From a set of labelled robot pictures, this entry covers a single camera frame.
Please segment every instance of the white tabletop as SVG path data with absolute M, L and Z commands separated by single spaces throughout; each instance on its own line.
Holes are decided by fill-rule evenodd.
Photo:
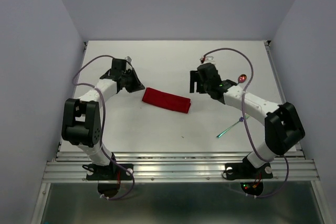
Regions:
M 106 147 L 113 152 L 251 151 L 242 123 L 216 139 L 217 134 L 238 121 L 239 110 L 212 100 L 207 94 L 189 93 L 190 70 L 196 70 L 204 53 L 220 47 L 240 50 L 252 61 L 255 76 L 249 92 L 281 103 L 262 41 L 90 41 L 83 64 L 99 55 L 130 56 L 145 87 L 190 98 L 192 103 L 189 113 L 184 114 L 142 102 L 144 91 L 132 94 L 120 91 L 106 102 L 103 137 Z M 236 81 L 242 73 L 250 77 L 249 65 L 241 55 L 220 51 L 213 56 L 222 80 Z M 96 84 L 110 67 L 111 59 L 99 59 L 80 74 L 79 82 Z M 74 97 L 88 90 L 78 87 Z M 255 144 L 261 144 L 264 127 L 253 118 L 247 122 Z M 81 152 L 67 141 L 62 141 L 60 151 Z

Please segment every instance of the green marker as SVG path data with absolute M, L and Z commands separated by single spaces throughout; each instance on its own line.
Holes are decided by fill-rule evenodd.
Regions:
M 245 119 L 248 119 L 250 116 L 248 114 L 245 115 Z M 238 123 L 244 121 L 243 117 L 239 118 L 239 121 L 234 123 L 233 125 L 231 125 L 229 128 L 227 128 L 225 131 L 221 132 L 221 134 L 219 134 L 218 136 L 216 136 L 216 138 L 220 138 L 221 136 L 223 136 L 226 132 L 228 132 L 229 130 L 231 130 L 234 126 L 236 126 Z

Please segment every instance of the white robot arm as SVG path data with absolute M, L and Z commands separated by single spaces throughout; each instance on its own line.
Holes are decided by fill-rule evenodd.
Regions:
M 195 91 L 196 83 L 196 92 L 207 93 L 212 99 L 239 110 L 242 110 L 242 97 L 245 94 L 245 113 L 265 126 L 265 141 L 242 163 L 226 164 L 226 167 L 232 168 L 230 173 L 225 174 L 226 179 L 255 178 L 270 166 L 269 162 L 276 156 L 283 156 L 305 136 L 298 113 L 291 103 L 269 102 L 245 92 L 231 80 L 222 81 L 215 65 L 210 62 L 200 65 L 197 71 L 191 71 L 190 77 L 190 93 Z M 272 174 L 263 174 L 263 178 L 272 178 Z
M 99 109 L 102 107 L 100 90 L 106 102 L 125 88 L 129 93 L 143 90 L 131 58 L 112 59 L 111 68 L 100 77 L 95 88 L 77 99 L 68 99 L 64 106 L 62 138 L 79 147 L 92 160 L 83 166 L 88 170 L 87 180 L 111 179 L 116 171 L 114 154 L 100 141 L 101 123 Z

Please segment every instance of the white wall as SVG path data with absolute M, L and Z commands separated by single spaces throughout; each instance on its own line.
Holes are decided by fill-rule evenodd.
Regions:
M 336 0 L 295 0 L 272 43 L 286 98 L 296 105 L 332 212 L 336 213 Z
M 84 40 L 272 39 L 294 0 L 63 0 Z
M 0 222 L 30 223 L 83 43 L 61 0 L 0 5 Z

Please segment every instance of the red towel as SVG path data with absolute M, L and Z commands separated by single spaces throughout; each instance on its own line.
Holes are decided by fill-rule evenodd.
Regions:
M 179 97 L 178 95 L 168 94 L 156 89 L 146 88 L 142 101 L 167 110 L 188 113 L 190 108 L 190 99 Z

